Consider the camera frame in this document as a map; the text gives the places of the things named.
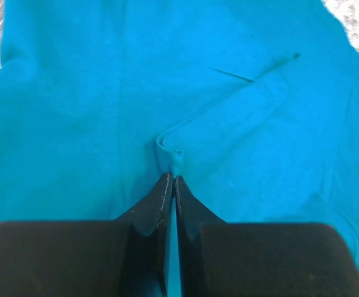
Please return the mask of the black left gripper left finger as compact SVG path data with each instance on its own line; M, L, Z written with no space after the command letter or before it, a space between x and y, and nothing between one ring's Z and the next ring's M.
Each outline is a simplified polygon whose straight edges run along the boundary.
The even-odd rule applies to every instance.
M114 220L0 222L0 296L166 296L172 190Z

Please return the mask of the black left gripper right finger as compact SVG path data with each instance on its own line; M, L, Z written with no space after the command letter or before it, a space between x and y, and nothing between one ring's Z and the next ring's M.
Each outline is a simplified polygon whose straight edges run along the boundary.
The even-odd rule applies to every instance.
M321 223L227 223L174 183L183 296L359 296L343 238Z

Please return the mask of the blue t shirt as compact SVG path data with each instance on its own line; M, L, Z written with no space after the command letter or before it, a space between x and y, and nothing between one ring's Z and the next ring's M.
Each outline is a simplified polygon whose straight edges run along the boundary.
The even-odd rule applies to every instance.
M227 223L321 223L359 273L359 53L321 1L6 1L0 222L114 220L173 176Z

